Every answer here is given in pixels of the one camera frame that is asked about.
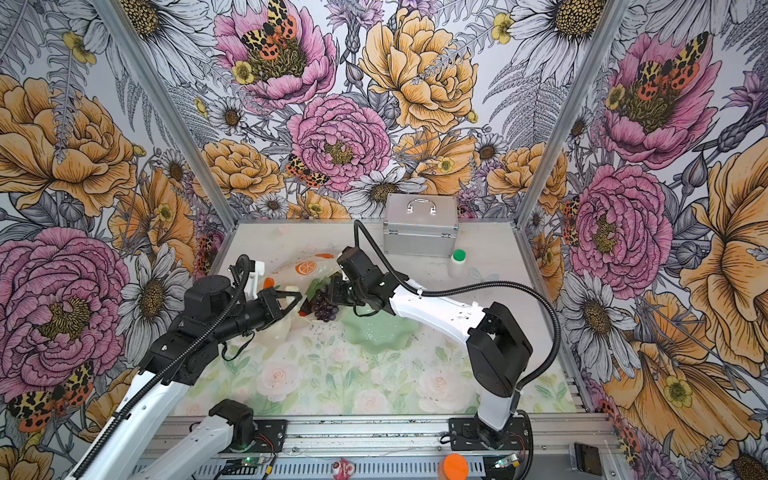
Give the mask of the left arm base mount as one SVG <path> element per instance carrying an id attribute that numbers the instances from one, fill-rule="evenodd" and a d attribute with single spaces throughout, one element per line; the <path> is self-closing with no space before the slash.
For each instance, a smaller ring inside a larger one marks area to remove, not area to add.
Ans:
<path id="1" fill-rule="evenodd" d="M 288 422 L 283 419 L 256 419 L 241 422 L 234 429 L 231 449 L 244 453 L 281 453 L 287 426 Z"/>

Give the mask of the cream translucent plastic bag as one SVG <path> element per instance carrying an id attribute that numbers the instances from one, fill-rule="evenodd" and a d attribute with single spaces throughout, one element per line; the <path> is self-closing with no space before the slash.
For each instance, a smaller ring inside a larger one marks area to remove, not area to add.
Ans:
<path id="1" fill-rule="evenodd" d="M 260 280 L 260 291 L 269 287 L 274 287 L 276 290 L 299 291 L 302 293 L 301 302 L 304 302 L 306 292 L 313 280 L 329 277 L 338 270 L 335 255 L 313 254 L 287 263 L 273 272 L 267 272 L 265 267 L 265 274 Z M 295 332 L 302 333 L 307 330 L 314 317 L 300 316 L 300 307 L 301 304 L 275 325 L 256 333 L 255 342 L 266 349 L 277 349 Z"/>

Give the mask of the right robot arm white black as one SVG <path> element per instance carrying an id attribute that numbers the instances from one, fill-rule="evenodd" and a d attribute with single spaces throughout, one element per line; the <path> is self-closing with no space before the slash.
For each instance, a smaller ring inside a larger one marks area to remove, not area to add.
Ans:
<path id="1" fill-rule="evenodd" d="M 358 247 L 345 248 L 337 263 L 341 271 L 331 276 L 328 287 L 331 303 L 413 320 L 466 347 L 481 388 L 476 432 L 469 438 L 500 448 L 516 410 L 516 388 L 533 353 L 510 310 L 498 302 L 483 307 L 429 297 L 417 282 L 382 272 Z"/>

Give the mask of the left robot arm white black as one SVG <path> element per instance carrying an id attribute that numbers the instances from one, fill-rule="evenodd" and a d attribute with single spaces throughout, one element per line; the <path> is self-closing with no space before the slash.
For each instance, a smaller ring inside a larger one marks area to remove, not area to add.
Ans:
<path id="1" fill-rule="evenodd" d="M 244 298 L 246 279 L 207 276 L 184 294 L 182 312 L 140 362 L 128 393 L 69 479 L 126 479 L 166 417 L 220 355 L 219 346 L 282 320 L 302 301 L 294 291 Z"/>

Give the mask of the green leaf grape bunch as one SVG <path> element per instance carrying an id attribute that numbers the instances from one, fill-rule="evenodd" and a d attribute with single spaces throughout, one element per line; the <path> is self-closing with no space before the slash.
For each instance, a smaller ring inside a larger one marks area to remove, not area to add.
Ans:
<path id="1" fill-rule="evenodd" d="M 307 317 L 313 315 L 316 320 L 331 322 L 337 318 L 339 308 L 332 304 L 329 297 L 329 277 L 315 279 L 311 282 L 302 303 L 299 315 Z"/>

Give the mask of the light green wavy plate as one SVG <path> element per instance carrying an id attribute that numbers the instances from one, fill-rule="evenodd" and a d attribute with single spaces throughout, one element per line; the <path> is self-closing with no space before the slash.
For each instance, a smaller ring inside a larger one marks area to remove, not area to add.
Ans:
<path id="1" fill-rule="evenodd" d="M 386 312 L 362 316 L 354 312 L 341 319 L 345 339 L 371 354 L 402 350 L 408 340 L 420 330 L 420 324 Z"/>

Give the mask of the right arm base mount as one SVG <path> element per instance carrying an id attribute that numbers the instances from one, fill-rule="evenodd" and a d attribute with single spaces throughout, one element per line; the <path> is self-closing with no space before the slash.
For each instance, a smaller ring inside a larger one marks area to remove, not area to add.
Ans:
<path id="1" fill-rule="evenodd" d="M 532 448 L 531 433 L 531 423 L 523 416 L 510 417 L 500 431 L 477 417 L 448 419 L 449 444 L 454 451 L 528 451 Z"/>

